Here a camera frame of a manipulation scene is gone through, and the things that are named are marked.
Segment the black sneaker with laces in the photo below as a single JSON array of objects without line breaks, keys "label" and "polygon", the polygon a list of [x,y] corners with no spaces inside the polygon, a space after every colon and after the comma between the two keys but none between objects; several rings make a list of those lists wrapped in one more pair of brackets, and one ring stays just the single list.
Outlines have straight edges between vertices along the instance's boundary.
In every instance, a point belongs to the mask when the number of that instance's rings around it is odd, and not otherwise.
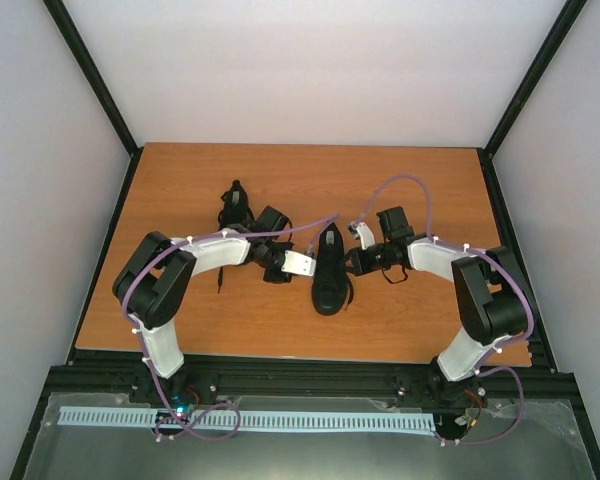
[{"label": "black sneaker with laces", "polygon": [[354,288],[345,268],[342,234],[332,223],[319,237],[311,286],[312,304],[318,314],[332,316],[347,309],[353,299]]}]

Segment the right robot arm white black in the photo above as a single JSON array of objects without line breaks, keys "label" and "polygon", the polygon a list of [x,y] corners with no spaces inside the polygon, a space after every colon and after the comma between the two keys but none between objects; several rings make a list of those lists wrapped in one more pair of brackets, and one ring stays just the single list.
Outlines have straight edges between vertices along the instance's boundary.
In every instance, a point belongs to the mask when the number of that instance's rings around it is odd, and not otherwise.
[{"label": "right robot arm white black", "polygon": [[413,270],[453,284],[461,327],[432,359],[425,386],[433,402],[451,405],[487,359],[530,336],[537,304],[510,249],[484,250],[416,234],[401,207],[381,211],[377,218],[380,242],[363,221],[348,226],[360,245],[346,254],[347,270],[362,276],[398,266],[404,277]]}]

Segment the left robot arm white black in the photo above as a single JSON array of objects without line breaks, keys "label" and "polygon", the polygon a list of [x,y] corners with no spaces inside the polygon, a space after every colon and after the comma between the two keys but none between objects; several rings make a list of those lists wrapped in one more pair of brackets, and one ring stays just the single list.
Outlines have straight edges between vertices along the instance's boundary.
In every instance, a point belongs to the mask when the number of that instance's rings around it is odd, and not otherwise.
[{"label": "left robot arm white black", "polygon": [[278,233],[292,225],[279,210],[267,206],[257,217],[248,207],[225,207],[218,214],[220,231],[192,241],[147,234],[113,283],[113,295],[141,335],[144,360],[156,375],[152,388],[166,402],[181,400],[188,378],[178,371],[184,364],[175,315],[190,278],[226,266],[251,261],[265,269],[265,279],[283,282],[282,271],[290,242],[279,243]]}]

